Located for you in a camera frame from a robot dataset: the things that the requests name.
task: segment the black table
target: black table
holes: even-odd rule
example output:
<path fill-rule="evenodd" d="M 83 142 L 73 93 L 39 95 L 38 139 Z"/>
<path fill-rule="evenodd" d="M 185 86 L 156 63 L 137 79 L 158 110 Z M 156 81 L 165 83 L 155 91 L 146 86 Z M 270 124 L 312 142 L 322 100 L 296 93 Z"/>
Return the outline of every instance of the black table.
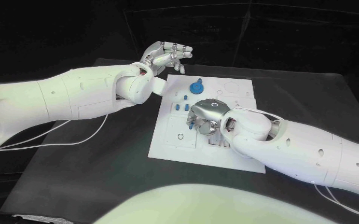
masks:
<path fill-rule="evenodd" d="M 96 66 L 130 64 L 99 59 Z M 166 69 L 161 78 L 178 74 Z M 359 104 L 339 74 L 264 71 L 188 65 L 187 74 L 251 79 L 259 109 L 359 141 Z M 38 150 L 2 208 L 3 213 L 94 222 L 136 194 L 174 184 L 221 185 L 267 195 L 341 223 L 359 216 L 329 202 L 312 184 L 267 168 L 267 174 L 148 157 L 162 97 L 109 116 L 86 143 Z M 71 121 L 50 133 L 45 143 L 84 140 L 104 117 Z M 359 195 L 334 189 L 339 201 L 359 209 Z"/>

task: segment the black cloth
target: black cloth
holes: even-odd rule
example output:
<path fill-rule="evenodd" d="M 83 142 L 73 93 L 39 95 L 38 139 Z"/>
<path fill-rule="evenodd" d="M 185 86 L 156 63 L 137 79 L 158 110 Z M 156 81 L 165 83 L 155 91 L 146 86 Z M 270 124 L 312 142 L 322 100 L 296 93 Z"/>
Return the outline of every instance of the black cloth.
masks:
<path fill-rule="evenodd" d="M 99 59 L 96 66 L 130 63 Z M 161 77 L 166 79 L 168 74 L 178 72 L 168 68 Z M 359 104 L 342 75 L 202 65 L 188 65 L 187 74 L 251 79 L 259 109 L 359 141 Z M 3 213 L 90 223 L 136 194 L 162 186 L 197 183 L 260 193 L 341 223 L 359 221 L 357 214 L 319 195 L 312 184 L 270 168 L 260 174 L 149 158 L 161 102 L 162 97 L 153 94 L 143 105 L 110 114 L 101 131 L 81 145 L 38 150 L 8 197 Z M 71 121 L 48 134 L 44 143 L 84 140 L 103 120 L 104 117 Z M 359 209 L 359 195 L 338 189 L 334 194 Z"/>

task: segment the black wall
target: black wall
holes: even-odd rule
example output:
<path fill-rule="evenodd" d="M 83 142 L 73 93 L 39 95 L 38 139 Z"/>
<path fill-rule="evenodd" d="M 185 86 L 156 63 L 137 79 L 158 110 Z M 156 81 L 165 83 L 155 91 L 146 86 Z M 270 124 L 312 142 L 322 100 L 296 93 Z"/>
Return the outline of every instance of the black wall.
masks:
<path fill-rule="evenodd" d="M 358 37 L 357 0 L 2 0 L 0 83 L 48 78 L 97 58 L 139 60 L 165 40 L 195 48 L 185 64 L 341 73 L 357 92 Z M 3 200 L 34 153 L 0 154 Z"/>

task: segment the robotic hand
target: robotic hand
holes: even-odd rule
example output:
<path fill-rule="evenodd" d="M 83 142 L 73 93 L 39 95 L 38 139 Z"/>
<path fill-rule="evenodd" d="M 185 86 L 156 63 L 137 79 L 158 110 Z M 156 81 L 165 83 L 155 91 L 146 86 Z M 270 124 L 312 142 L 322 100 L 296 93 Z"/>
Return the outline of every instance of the robotic hand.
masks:
<path fill-rule="evenodd" d="M 359 144 L 352 141 L 257 109 L 230 109 L 214 99 L 192 106 L 188 124 L 204 135 L 220 131 L 240 156 L 298 180 L 359 194 Z"/>
<path fill-rule="evenodd" d="M 39 81 L 0 85 L 0 145 L 29 127 L 57 120 L 91 119 L 142 104 L 152 92 L 163 95 L 166 66 L 181 73 L 192 48 L 158 41 L 140 62 L 86 67 Z"/>

